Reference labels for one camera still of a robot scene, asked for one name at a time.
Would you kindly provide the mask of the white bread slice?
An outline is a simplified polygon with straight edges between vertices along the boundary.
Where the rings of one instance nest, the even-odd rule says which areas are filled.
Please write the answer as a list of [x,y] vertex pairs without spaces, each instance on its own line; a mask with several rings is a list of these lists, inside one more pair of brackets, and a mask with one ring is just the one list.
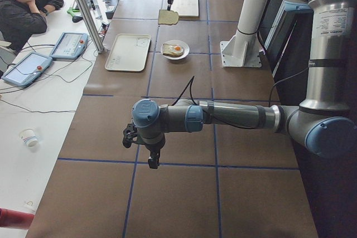
[[158,13],[159,25],[176,25],[179,21],[179,14],[176,11],[160,9]]

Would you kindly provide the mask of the white round plate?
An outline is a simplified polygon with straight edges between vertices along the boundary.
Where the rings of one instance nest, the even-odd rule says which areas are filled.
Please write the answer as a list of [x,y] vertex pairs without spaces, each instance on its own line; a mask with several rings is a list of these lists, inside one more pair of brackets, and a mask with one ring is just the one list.
[[181,40],[168,40],[168,41],[166,41],[166,42],[164,42],[164,43],[168,43],[168,44],[172,44],[172,45],[180,45],[180,46],[182,46],[182,47],[184,48],[184,54],[183,54],[182,56],[179,56],[179,57],[170,57],[170,56],[166,56],[166,55],[164,55],[164,54],[162,53],[162,46],[163,46],[163,44],[162,44],[162,46],[161,46],[161,54],[162,54],[165,58],[167,58],[167,59],[170,59],[170,60],[180,60],[180,59],[185,58],[185,57],[189,54],[189,52],[190,52],[190,48],[189,48],[188,44],[185,43],[185,42],[183,42],[183,41],[181,41]]

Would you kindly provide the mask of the light wooden cutting board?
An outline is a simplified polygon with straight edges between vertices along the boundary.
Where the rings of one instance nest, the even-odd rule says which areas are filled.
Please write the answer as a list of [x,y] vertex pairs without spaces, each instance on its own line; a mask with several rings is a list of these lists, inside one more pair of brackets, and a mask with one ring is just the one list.
[[174,0],[171,10],[180,18],[199,18],[199,0]]

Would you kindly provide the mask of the toast with fried egg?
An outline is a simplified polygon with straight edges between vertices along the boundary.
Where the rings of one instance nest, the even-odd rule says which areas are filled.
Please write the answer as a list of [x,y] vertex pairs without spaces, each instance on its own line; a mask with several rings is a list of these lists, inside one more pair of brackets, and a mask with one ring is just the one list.
[[170,57],[179,57],[184,54],[184,48],[180,45],[164,43],[162,46],[162,53]]

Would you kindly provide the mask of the cream bear serving tray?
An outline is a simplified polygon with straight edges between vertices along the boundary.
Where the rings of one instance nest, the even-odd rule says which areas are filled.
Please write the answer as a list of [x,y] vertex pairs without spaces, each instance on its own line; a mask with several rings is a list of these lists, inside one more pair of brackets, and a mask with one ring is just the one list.
[[117,34],[105,63],[107,71],[141,72],[151,43],[150,35]]

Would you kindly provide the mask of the white pole with base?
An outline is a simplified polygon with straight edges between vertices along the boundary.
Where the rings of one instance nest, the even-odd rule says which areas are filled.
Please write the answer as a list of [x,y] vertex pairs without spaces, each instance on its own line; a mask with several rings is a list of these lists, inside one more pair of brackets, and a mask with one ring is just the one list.
[[267,1],[244,0],[235,35],[220,43],[223,67],[262,66],[257,33]]

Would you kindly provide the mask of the green black tool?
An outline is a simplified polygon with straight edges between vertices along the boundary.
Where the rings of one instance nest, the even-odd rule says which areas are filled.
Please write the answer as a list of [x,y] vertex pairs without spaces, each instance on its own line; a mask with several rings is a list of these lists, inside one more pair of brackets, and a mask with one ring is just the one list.
[[67,14],[69,14],[71,16],[71,20],[73,23],[78,23],[81,20],[83,20],[83,17],[81,15],[80,11],[77,9],[69,8],[67,10]]

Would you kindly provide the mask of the far teach pendant tablet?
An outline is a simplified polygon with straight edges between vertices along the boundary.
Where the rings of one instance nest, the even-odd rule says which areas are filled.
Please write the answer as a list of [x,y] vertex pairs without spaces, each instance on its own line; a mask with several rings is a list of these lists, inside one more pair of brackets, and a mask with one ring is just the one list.
[[50,53],[54,60],[74,61],[86,49],[88,35],[86,33],[63,32]]

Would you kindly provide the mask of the teach pendant tablet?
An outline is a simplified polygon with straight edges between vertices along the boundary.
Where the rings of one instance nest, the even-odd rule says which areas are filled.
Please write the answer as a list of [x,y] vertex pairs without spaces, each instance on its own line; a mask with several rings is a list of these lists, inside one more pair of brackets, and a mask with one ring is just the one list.
[[1,77],[5,82],[14,86],[26,86],[33,83],[53,62],[53,58],[31,52],[20,62],[11,66]]
[[74,61],[86,49],[88,35],[86,33],[63,32],[50,53],[54,60]]

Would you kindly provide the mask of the white paper cup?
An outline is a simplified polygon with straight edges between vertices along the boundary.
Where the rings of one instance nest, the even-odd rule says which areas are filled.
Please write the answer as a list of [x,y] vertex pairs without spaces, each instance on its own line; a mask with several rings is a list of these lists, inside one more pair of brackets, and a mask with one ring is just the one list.
[[28,147],[34,147],[38,144],[38,138],[33,129],[24,129],[19,133],[19,137]]

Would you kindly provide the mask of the person in black jacket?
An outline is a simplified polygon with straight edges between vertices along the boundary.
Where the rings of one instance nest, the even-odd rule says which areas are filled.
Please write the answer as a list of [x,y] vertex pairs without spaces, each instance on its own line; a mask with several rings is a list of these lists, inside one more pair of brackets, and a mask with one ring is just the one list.
[[46,33],[46,17],[63,6],[64,0],[1,0],[3,39],[19,52],[32,35]]

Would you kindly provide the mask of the near teach pendant tablet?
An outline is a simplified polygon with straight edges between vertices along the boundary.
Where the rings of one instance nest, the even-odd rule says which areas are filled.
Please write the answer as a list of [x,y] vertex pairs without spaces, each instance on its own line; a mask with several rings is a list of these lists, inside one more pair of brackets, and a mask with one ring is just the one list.
[[31,52],[20,62],[11,66],[1,77],[5,82],[14,86],[26,86],[33,83],[53,62],[53,58]]

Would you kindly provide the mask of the red cylinder object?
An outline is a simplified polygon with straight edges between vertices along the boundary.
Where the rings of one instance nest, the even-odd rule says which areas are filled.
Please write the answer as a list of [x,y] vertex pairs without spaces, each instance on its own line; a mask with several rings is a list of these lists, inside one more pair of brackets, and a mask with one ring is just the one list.
[[15,210],[1,208],[0,226],[10,229],[28,230],[35,215]]

